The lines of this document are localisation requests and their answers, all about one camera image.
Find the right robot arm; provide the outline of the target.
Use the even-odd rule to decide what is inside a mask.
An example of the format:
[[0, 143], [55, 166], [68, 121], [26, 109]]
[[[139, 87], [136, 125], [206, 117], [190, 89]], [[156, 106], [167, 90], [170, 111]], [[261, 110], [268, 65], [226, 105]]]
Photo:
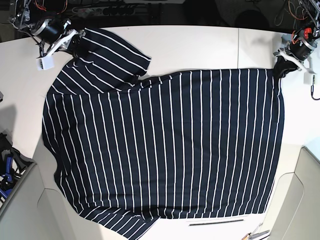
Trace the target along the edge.
[[88, 50], [81, 46], [84, 30], [69, 29], [71, 20], [64, 17], [68, 0], [11, 0], [9, 22], [31, 37], [39, 47], [38, 60], [50, 58], [56, 52], [66, 52], [75, 58]]

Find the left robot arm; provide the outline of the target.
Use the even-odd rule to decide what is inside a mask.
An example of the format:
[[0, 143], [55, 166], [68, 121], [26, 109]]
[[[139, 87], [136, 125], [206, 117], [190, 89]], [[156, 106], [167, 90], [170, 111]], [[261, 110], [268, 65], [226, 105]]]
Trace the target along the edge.
[[306, 68], [304, 61], [310, 61], [311, 54], [320, 42], [320, 2], [318, 0], [286, 0], [284, 7], [294, 19], [293, 30], [281, 37], [280, 48], [273, 53], [275, 64], [273, 78], [282, 79], [296, 70], [314, 75], [312, 64]]

